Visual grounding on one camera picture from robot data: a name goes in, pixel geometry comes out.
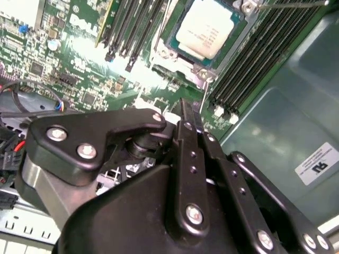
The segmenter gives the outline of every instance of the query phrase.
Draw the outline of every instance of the screw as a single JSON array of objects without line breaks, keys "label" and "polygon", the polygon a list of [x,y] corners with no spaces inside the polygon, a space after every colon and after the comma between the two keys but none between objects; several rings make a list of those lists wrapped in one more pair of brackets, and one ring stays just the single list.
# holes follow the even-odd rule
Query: screw
[{"label": "screw", "polygon": [[195,205],[188,205],[186,207],[186,216],[195,225],[202,223],[202,213]]},{"label": "screw", "polygon": [[263,230],[259,230],[257,233],[260,243],[267,249],[273,250],[273,242],[270,236]]},{"label": "screw", "polygon": [[242,6],[242,10],[245,13],[250,13],[253,9],[253,5],[250,2],[246,2],[245,4],[243,4]]},{"label": "screw", "polygon": [[192,125],[191,125],[189,122],[184,123],[184,126],[185,126],[187,129],[189,129],[190,131],[193,130],[193,129],[192,129]]},{"label": "screw", "polygon": [[126,169],[129,171],[132,171],[134,173],[136,173],[138,171],[138,169],[140,168],[139,164],[134,164],[134,165],[126,165]]},{"label": "screw", "polygon": [[161,122],[163,119],[162,119],[162,117],[161,117],[161,115],[159,114],[159,113],[155,113],[154,115],[153,115],[153,119],[155,120],[155,121],[158,121],[158,122]]},{"label": "screw", "polygon": [[246,195],[246,190],[244,188],[240,188],[240,193]]},{"label": "screw", "polygon": [[245,158],[242,155],[237,155],[240,162],[245,162]]},{"label": "screw", "polygon": [[84,159],[93,159],[96,156],[96,150],[94,146],[88,143],[83,143],[78,146],[77,149],[78,155]]},{"label": "screw", "polygon": [[53,127],[48,129],[47,137],[51,140],[60,142],[67,138],[67,133],[61,128]]},{"label": "screw", "polygon": [[207,134],[207,137],[212,142],[214,142],[216,140],[210,133]]},{"label": "screw", "polygon": [[325,239],[322,236],[317,235],[317,239],[318,239],[318,242],[320,243],[321,247],[323,247],[326,250],[329,249],[328,243],[325,241]]},{"label": "screw", "polygon": [[307,245],[309,245],[312,249],[315,249],[317,247],[315,241],[308,234],[304,234],[303,237],[304,237]]}]

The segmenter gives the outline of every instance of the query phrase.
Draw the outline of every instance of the metal bracket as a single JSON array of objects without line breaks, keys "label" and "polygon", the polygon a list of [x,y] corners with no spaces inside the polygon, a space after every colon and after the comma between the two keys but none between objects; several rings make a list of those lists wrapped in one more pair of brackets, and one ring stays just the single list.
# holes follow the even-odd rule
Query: metal bracket
[{"label": "metal bracket", "polygon": [[26,151],[34,164],[84,186],[96,179],[104,164],[108,169],[117,166],[128,138],[165,127],[165,119],[150,109],[44,117],[31,124]]},{"label": "metal bracket", "polygon": [[69,185],[35,165],[28,156],[22,168],[22,178],[37,191],[60,230],[78,207],[96,197],[96,181],[84,187]]}]

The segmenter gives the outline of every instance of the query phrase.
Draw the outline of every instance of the capacitor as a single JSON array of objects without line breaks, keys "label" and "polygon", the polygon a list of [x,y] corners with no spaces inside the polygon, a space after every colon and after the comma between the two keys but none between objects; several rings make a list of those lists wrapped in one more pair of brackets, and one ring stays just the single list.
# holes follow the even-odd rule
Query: capacitor
[{"label": "capacitor", "polygon": [[50,41],[48,41],[47,43],[47,47],[51,50],[51,51],[56,51],[61,47],[61,42],[57,39],[52,39]]}]

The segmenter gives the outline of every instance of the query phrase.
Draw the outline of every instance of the white label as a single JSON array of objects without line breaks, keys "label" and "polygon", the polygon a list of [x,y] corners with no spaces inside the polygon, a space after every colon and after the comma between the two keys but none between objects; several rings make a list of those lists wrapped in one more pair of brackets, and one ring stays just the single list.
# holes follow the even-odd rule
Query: white label
[{"label": "white label", "polygon": [[309,185],[338,161],[339,152],[325,143],[300,164],[295,172],[305,185]]}]

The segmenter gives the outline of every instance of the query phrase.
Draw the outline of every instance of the connector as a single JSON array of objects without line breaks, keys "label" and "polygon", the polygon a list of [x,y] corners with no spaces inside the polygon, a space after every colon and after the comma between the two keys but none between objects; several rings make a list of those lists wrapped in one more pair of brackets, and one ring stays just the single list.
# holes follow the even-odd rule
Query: connector
[{"label": "connector", "polygon": [[1,169],[5,171],[17,171],[23,158],[23,154],[23,149],[18,152],[5,152]]},{"label": "connector", "polygon": [[11,210],[13,209],[18,196],[7,192],[0,192],[0,210]]}]

